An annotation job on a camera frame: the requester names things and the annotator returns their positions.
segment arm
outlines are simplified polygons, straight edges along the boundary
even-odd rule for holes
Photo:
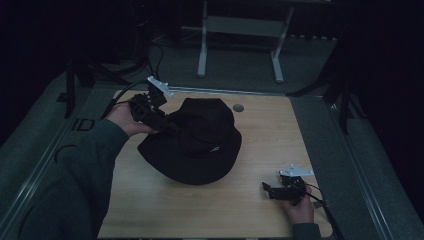
[[[306,191],[311,193],[311,188],[307,185]],[[321,240],[319,226],[314,223],[314,206],[308,195],[296,206],[290,201],[281,201],[281,206],[293,225],[293,240]]]
[[[130,136],[155,133],[131,118],[128,104],[112,109],[77,147],[61,154],[58,177],[21,227],[21,239],[95,239],[109,207],[115,159]]]

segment dark green sleeve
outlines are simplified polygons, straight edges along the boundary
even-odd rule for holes
[[[20,239],[96,239],[109,208],[115,159],[128,140],[101,120],[75,148],[59,154],[60,176],[24,219]]]
[[[300,223],[293,225],[293,240],[321,240],[318,224]]]

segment hat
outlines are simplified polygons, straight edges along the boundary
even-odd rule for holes
[[[233,112],[221,99],[186,98],[169,114],[171,127],[148,135],[138,146],[144,159],[165,176],[190,185],[227,175],[241,146]]]

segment wooden surface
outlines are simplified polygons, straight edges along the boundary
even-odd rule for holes
[[[128,92],[130,98],[136,92]],[[144,135],[132,137],[116,160],[112,197],[99,237],[264,238],[291,236],[291,225],[262,182],[280,187],[277,171],[296,164],[311,168],[290,100],[282,96],[175,92],[161,106],[176,111],[186,97],[221,98],[235,112],[242,134],[237,161],[223,179],[202,186],[175,182],[137,151]],[[314,176],[303,177],[317,186]],[[317,190],[312,192],[320,196]],[[315,212],[323,237],[332,229],[322,209]]]

